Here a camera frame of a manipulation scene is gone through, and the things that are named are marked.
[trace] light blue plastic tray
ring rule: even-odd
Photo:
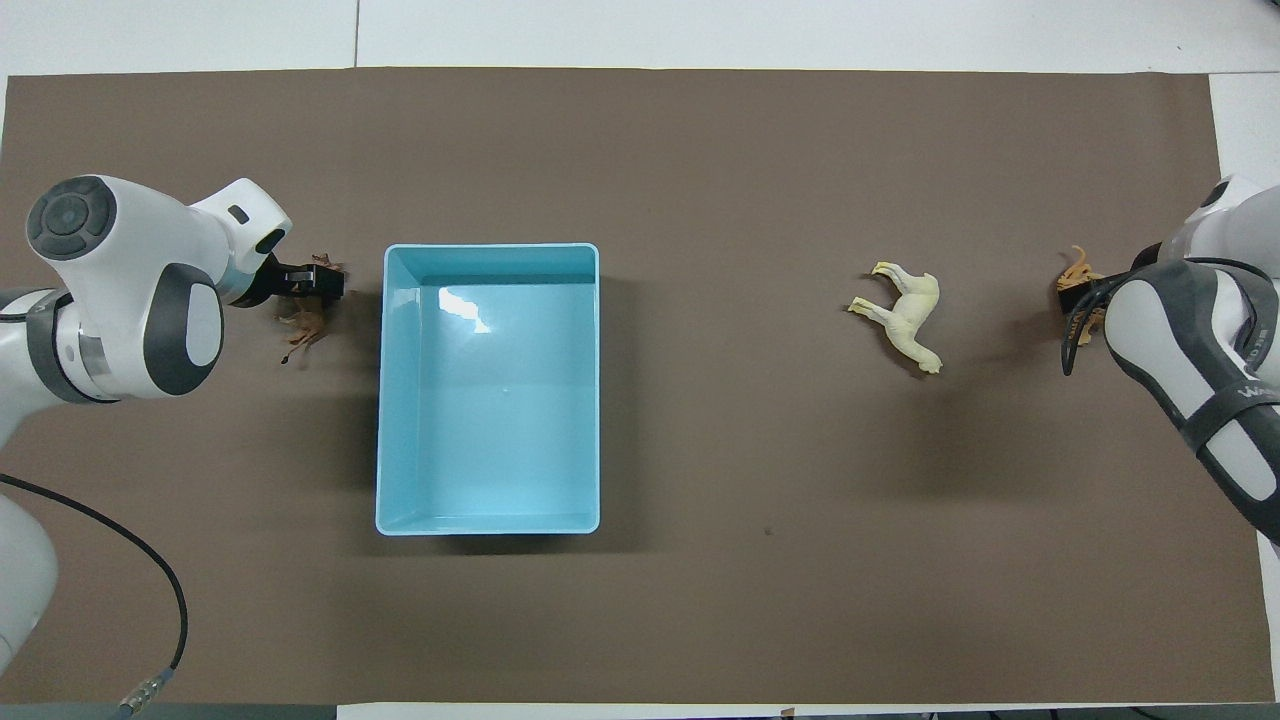
[[[593,245],[394,245],[375,521],[388,536],[600,524]]]

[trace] cable connector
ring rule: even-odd
[[[160,691],[164,689],[165,683],[170,678],[173,678],[173,667],[165,667],[155,678],[148,678],[138,683],[138,687],[133,688],[133,692],[124,696],[124,700],[120,701],[120,708],[115,716],[124,719],[142,712],[142,708],[160,694]]]

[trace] gray strap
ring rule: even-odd
[[[1222,425],[1257,405],[1280,405],[1280,392],[1262,380],[1233,383],[1213,393],[1199,410],[1192,413],[1179,432],[1192,452],[1199,452]]]
[[[58,301],[69,295],[69,291],[55,290],[27,310],[27,355],[31,356],[31,366],[36,369],[40,382],[63,402],[102,402],[72,384],[58,360]]]
[[[10,302],[18,300],[19,297],[26,297],[32,292],[52,290],[51,287],[10,287],[0,290],[0,311],[9,306]]]

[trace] brown table surface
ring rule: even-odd
[[[0,286],[56,283],[29,204],[84,172],[184,202],[251,177],[285,261],[349,272],[279,365],[228,310],[172,401],[32,418],[0,468],[182,574],[169,701],[1272,700],[1254,534],[1101,341],[1057,366],[1073,243],[1117,272],[1217,179],[1203,77],[360,69],[12,78]],[[600,249],[603,524],[372,524],[383,250]],[[844,313],[931,272],[923,378]],[[0,701],[111,700],[168,657],[159,571],[58,544]]]

